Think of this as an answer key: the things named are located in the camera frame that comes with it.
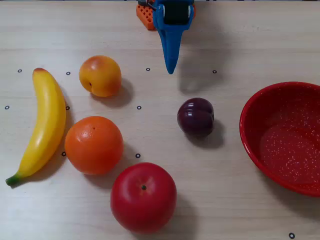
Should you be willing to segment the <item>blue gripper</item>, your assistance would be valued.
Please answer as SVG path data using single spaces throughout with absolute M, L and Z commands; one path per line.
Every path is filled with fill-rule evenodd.
M 183 32 L 194 17 L 193 0 L 158 0 L 153 11 L 153 24 L 160 36 L 165 66 L 173 74 L 178 62 Z

